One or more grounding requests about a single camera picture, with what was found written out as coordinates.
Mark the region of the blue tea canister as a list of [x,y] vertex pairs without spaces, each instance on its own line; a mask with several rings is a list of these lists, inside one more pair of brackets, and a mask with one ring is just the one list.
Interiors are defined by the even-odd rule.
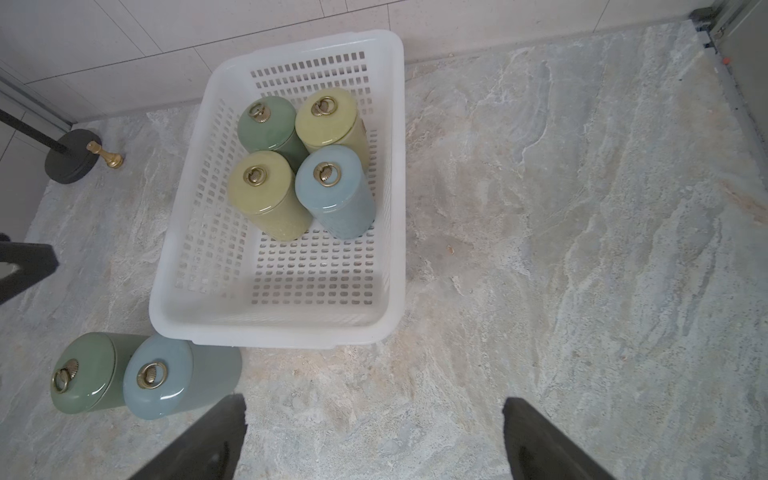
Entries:
[[155,334],[127,364],[124,401],[144,420],[206,407],[234,392],[242,365],[237,347],[197,345]]
[[301,164],[295,178],[301,204],[334,238],[362,236],[373,224],[375,202],[358,155],[342,145],[322,147]]

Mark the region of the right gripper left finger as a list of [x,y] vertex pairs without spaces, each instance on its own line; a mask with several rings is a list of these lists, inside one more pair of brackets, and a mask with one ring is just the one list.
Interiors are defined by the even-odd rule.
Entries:
[[131,479],[233,479],[247,428],[244,396],[228,395]]

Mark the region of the blue tea canister front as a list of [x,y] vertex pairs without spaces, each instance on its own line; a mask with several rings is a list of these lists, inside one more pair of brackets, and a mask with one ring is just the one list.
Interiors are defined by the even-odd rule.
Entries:
[[124,401],[144,420],[206,407],[234,392],[242,365],[237,347],[197,345],[155,334],[127,364]]

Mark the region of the white plastic basket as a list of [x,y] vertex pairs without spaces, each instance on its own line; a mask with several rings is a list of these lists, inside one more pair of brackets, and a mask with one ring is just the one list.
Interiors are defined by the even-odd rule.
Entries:
[[[313,224],[278,242],[228,201],[245,157],[243,110],[264,96],[295,105],[341,87],[367,129],[371,228],[337,240]],[[347,32],[231,58],[198,112],[149,300],[160,334],[200,345],[325,349],[386,338],[405,311],[404,48],[388,30]]]

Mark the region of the yellow-green tea canister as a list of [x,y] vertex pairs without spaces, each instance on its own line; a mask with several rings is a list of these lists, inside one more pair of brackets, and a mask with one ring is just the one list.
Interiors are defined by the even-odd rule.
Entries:
[[244,157],[229,175],[227,194],[233,207],[276,241],[294,241],[312,224],[313,216],[297,198],[295,174],[277,152]]

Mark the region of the dark green tea canister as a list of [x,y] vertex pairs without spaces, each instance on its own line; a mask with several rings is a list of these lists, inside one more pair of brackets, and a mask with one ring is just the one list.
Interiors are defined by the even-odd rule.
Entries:
[[74,340],[55,364],[50,396],[65,414],[83,414],[125,405],[127,365],[147,336],[86,333]]

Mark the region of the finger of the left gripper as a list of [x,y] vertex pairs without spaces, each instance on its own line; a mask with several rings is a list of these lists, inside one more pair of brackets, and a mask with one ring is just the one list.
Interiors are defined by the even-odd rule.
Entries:
[[13,242],[4,233],[1,234],[1,262],[14,267],[11,273],[1,276],[1,304],[51,276],[59,266],[51,245]]

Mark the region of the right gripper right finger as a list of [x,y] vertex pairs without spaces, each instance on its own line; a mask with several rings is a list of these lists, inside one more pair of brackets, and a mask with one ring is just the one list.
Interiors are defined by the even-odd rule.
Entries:
[[502,412],[504,445],[515,480],[615,479],[525,399],[507,398]]

